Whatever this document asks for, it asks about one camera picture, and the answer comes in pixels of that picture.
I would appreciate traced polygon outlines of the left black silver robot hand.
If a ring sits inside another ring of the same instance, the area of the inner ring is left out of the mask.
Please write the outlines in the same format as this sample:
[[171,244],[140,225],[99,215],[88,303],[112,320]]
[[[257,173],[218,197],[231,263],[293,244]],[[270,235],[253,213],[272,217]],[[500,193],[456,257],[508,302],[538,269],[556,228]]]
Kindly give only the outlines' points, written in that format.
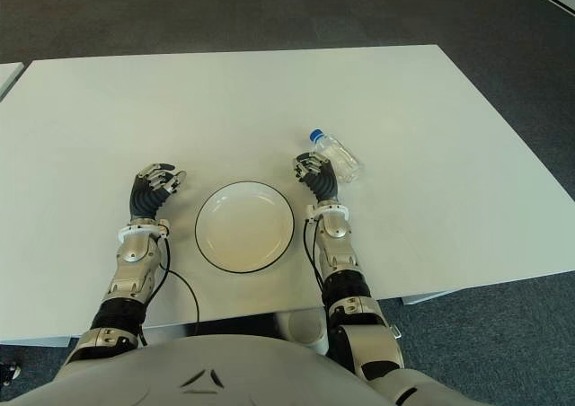
[[130,219],[155,220],[158,210],[178,191],[187,173],[168,163],[152,163],[137,173],[129,197]]

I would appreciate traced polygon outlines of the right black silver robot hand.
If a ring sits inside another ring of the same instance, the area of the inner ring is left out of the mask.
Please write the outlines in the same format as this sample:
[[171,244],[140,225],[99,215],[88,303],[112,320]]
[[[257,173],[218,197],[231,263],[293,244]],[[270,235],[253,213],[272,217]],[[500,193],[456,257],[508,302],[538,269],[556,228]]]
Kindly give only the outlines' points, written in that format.
[[338,182],[331,161],[316,152],[305,152],[293,161],[296,179],[312,191],[318,202],[338,199]]

